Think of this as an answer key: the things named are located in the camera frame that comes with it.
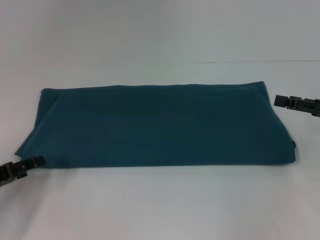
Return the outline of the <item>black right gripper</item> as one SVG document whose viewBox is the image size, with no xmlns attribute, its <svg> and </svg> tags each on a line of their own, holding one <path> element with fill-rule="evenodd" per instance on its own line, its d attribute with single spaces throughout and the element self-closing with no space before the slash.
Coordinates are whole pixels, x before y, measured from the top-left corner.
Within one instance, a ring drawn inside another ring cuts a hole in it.
<svg viewBox="0 0 320 240">
<path fill-rule="evenodd" d="M 311 111 L 311 115 L 315 117 L 320 117 L 320 100 L 314 100 L 314 107 L 313 107 L 313 100 L 295 96 L 282 96 L 276 95 L 274 99 L 274 106 L 287 108 L 290 110 L 295 111 Z"/>
</svg>

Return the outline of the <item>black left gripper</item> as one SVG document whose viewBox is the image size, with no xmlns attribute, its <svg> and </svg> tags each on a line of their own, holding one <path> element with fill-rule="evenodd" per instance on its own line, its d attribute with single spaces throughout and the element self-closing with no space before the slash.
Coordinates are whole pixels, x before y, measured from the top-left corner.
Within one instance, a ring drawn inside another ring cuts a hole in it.
<svg viewBox="0 0 320 240">
<path fill-rule="evenodd" d="M 15 180 L 26 177 L 27 171 L 46 165 L 43 156 L 31 157 L 22 162 L 8 162 L 0 166 L 0 186 L 9 184 Z"/>
</svg>

